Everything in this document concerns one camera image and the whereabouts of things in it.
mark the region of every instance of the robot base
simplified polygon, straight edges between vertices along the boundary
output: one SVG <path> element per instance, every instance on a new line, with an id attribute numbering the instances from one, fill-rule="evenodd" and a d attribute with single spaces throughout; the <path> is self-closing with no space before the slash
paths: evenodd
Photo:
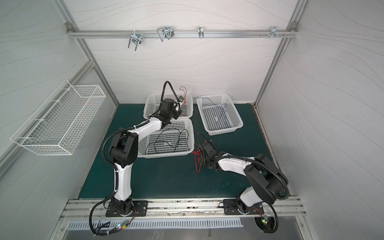
<path id="1" fill-rule="evenodd" d="M 224 203 L 224 214 L 225 215 L 246 215 L 246 214 L 241 213 L 237 209 L 236 199 L 224 199 L 223 203 Z M 259 215 L 259 212 L 255 209 L 253 209 L 254 207 L 257 210 L 259 210 L 261 213 L 264 213 L 263 205 L 261 203 L 256 203 L 252 207 L 249 208 L 250 212 L 247 215 L 255 215 L 255 214 Z"/>
<path id="2" fill-rule="evenodd" d="M 148 201 L 132 201 L 133 207 L 136 208 L 136 217 L 144 217 L 147 214 Z M 106 217 L 133 217 L 135 213 L 131 211 L 128 215 L 117 209 L 112 203 L 109 203 Z"/>

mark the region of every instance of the green work surface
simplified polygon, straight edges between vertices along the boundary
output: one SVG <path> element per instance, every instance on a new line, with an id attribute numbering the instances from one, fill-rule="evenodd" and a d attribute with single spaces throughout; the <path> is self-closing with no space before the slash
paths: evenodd
<path id="1" fill-rule="evenodd" d="M 219 152 L 225 151 L 244 157 L 262 153 L 270 158 L 252 105 L 236 104 L 235 106 L 244 122 L 242 128 L 231 133 L 209 136 L 204 129 L 199 109 L 194 104 L 193 116 L 190 118 L 194 130 L 212 139 Z M 144 121 L 143 109 L 144 104 L 120 104 L 107 135 L 119 127 L 131 127 Z M 99 152 L 79 198 L 104 198 L 112 193 L 113 186 L 113 168 L 101 158 Z M 216 172 L 202 166 L 197 173 L 194 154 L 152 159 L 137 158 L 132 167 L 133 198 L 236 197 L 249 186 L 245 176 L 234 172 Z"/>

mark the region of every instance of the white plastic basket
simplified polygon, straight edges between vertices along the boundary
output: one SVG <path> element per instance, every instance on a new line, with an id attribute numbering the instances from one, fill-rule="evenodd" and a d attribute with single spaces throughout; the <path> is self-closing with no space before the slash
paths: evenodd
<path id="1" fill-rule="evenodd" d="M 39 117 L 52 95 L 59 91 L 63 91 L 60 97 Z M 98 85 L 72 86 L 66 80 L 54 93 L 19 128 L 11 141 L 37 155 L 72 155 L 105 94 Z"/>
<path id="2" fill-rule="evenodd" d="M 234 132 L 243 126 L 243 120 L 228 94 L 204 95 L 196 98 L 196 102 L 209 135 Z"/>
<path id="3" fill-rule="evenodd" d="M 164 94 L 164 98 L 171 98 L 176 101 L 175 95 L 173 94 Z M 186 103 L 185 105 L 181 106 L 181 115 L 180 117 L 187 117 L 190 118 L 193 114 L 193 99 L 192 94 L 187 93 Z M 157 108 L 160 106 L 160 100 L 161 100 L 161 93 L 151 93 L 147 97 L 147 101 L 144 106 L 144 118 L 148 119 L 148 116 L 151 115 L 154 111 L 157 110 Z"/>
<path id="4" fill-rule="evenodd" d="M 151 133 L 139 142 L 137 157 L 188 155 L 193 151 L 194 144 L 192 121 L 189 118 L 172 119 L 165 128 Z"/>

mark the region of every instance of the black cable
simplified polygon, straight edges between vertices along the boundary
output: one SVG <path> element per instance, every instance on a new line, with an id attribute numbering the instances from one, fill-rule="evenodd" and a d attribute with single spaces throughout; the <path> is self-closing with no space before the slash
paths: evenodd
<path id="1" fill-rule="evenodd" d="M 179 138 L 178 138 L 177 144 L 176 144 L 175 146 L 172 146 L 169 142 L 166 142 L 166 141 L 162 141 L 162 140 L 159 140 L 159 141 L 158 141 L 159 136 L 160 136 L 163 132 L 165 132 L 165 131 L 167 131 L 167 130 L 170 130 L 170 129 L 175 129 L 175 130 L 178 130 L 178 131 L 179 131 Z M 182 133 L 183 131 L 187 131 L 187 138 L 180 138 L 180 137 L 181 137 L 181 133 Z M 180 141 L 181 141 L 181 140 L 188 140 L 188 138 L 189 138 L 189 132 L 188 132 L 187 129 L 183 129 L 182 131 L 180 131 L 180 130 L 177 129 L 177 128 L 168 128 L 168 129 L 164 129 L 164 130 L 157 136 L 157 138 L 156 138 L 156 140 L 155 140 L 154 142 L 151 142 L 151 143 L 149 143 L 149 144 L 147 145 L 147 147 L 145 148 L 144 154 L 147 154 L 147 149 L 148 149 L 149 145 L 151 145 L 151 144 L 155 144 L 155 152 L 156 152 L 156 154 L 158 154 L 158 153 L 157 153 L 157 149 L 156 149 L 156 143 L 158 143 L 158 142 L 164 142 L 164 143 L 168 144 L 169 146 L 174 147 L 174 152 L 176 152 L 177 147 L 180 145 Z"/>
<path id="2" fill-rule="evenodd" d="M 205 157 L 205 151 L 204 151 L 203 147 L 200 145 L 199 135 L 202 135 L 202 136 L 207 140 L 207 142 L 209 142 L 209 144 L 210 144 L 211 146 L 213 146 L 212 141 L 209 140 L 209 139 L 208 139 L 204 134 L 202 134 L 201 132 L 198 132 L 197 135 L 196 135 L 196 138 L 197 138 L 197 144 L 198 144 L 198 146 L 199 146 L 199 148 L 200 148 L 200 152 L 201 152 L 201 154 L 203 155 L 204 164 L 205 164 L 209 169 L 212 169 L 212 168 L 210 168 L 209 165 L 207 164 L 207 160 L 206 160 L 206 157 Z"/>
<path id="3" fill-rule="evenodd" d="M 95 231 L 97 230 L 96 233 L 99 233 L 99 230 L 100 230 L 100 229 L 102 229 L 103 227 L 107 227 L 107 225 L 110 224 L 110 223 L 111 223 L 111 222 L 107 222 L 107 223 L 104 223 L 104 224 L 102 224 L 101 226 L 95 228 Z"/>
<path id="4" fill-rule="evenodd" d="M 149 123 L 149 120 L 139 124 L 136 126 L 136 128 L 138 127 L 142 127 L 144 125 L 146 125 L 147 123 Z M 103 204 L 105 203 L 106 201 L 108 201 L 109 199 L 111 199 L 116 191 L 118 190 L 118 187 L 119 187 L 119 174 L 118 174 L 118 168 L 116 167 L 116 165 L 111 162 L 110 160 L 108 160 L 108 158 L 106 157 L 105 155 L 105 146 L 107 145 L 107 142 L 116 134 L 118 133 L 122 133 L 122 132 L 125 132 L 125 131 L 129 131 L 129 130 L 134 130 L 135 127 L 128 127 L 128 128 L 123 128 L 123 129 L 119 129 L 115 132 L 113 132 L 111 135 L 109 135 L 105 140 L 104 142 L 102 143 L 101 145 L 101 149 L 100 149 L 100 152 L 101 152 L 101 157 L 103 158 L 104 161 L 106 161 L 109 165 L 111 165 L 115 171 L 115 188 L 113 190 L 113 193 L 111 195 L 109 195 L 108 197 L 106 197 L 104 200 L 96 203 L 93 208 L 91 209 L 91 212 L 89 213 L 89 228 L 91 229 L 91 232 L 94 234 L 94 235 L 98 235 L 98 236 L 105 236 L 105 235 L 108 235 L 108 234 L 112 234 L 112 233 L 115 233 L 115 232 L 118 232 L 119 230 L 116 230 L 116 229 L 112 229 L 109 233 L 97 233 L 95 231 L 95 229 L 93 228 L 93 225 L 92 225 L 92 214 L 93 214 L 93 211 L 95 210 L 95 208 L 100 205 L 100 204 Z"/>
<path id="5" fill-rule="evenodd" d="M 163 91 L 162 91 L 162 93 L 161 93 L 161 99 L 160 99 L 160 105 L 159 105 L 159 108 L 158 108 L 154 113 L 152 113 L 152 114 L 150 115 L 150 117 L 151 117 L 152 115 L 154 115 L 155 113 L 157 113 L 157 112 L 160 110 L 160 108 L 161 108 L 161 103 L 163 102 L 164 92 L 165 92 L 165 90 L 166 90 L 167 83 L 169 84 L 169 86 L 170 86 L 170 88 L 171 88 L 173 94 L 175 95 L 176 100 L 178 99 L 178 97 L 177 97 L 177 95 L 176 95 L 176 93 L 175 93 L 175 90 L 173 90 L 173 87 L 172 87 L 171 83 L 170 83 L 169 81 L 166 81 L 166 82 L 164 83 Z"/>
<path id="6" fill-rule="evenodd" d="M 272 211 L 273 211 L 273 214 L 274 214 L 273 218 L 275 219 L 275 225 L 273 226 L 272 230 L 264 229 L 263 231 L 265 233 L 274 233 L 275 231 L 277 231 L 277 228 L 279 227 L 279 219 L 277 218 L 277 213 L 276 213 L 275 209 L 273 208 L 273 206 L 271 204 L 269 204 L 269 203 L 266 203 L 266 204 L 268 204 L 271 207 Z"/>

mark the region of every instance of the blue wire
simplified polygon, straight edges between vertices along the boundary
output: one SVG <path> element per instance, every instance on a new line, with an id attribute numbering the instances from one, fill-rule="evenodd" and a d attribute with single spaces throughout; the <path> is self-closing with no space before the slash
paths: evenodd
<path id="1" fill-rule="evenodd" d="M 224 109 L 222 106 L 223 106 L 223 105 L 227 106 L 227 104 L 226 104 L 226 103 L 223 103 L 221 106 L 218 106 L 218 105 L 214 104 L 214 103 L 211 101 L 211 99 L 209 99 L 209 98 L 206 98 L 206 99 L 208 99 L 213 105 L 215 105 L 215 106 L 218 107 L 218 108 L 221 108 L 221 110 L 222 110 L 222 112 L 220 113 L 220 116 L 219 116 L 218 119 L 217 119 L 217 122 L 216 122 L 216 125 L 217 125 L 218 122 L 219 122 L 219 120 L 220 120 L 220 118 L 221 118 L 222 116 L 224 116 L 224 114 L 225 114 L 226 111 L 227 111 L 227 110 Z M 225 123 L 225 125 L 227 126 L 227 128 L 229 128 L 229 125 L 228 125 L 226 119 L 224 120 L 224 123 Z"/>

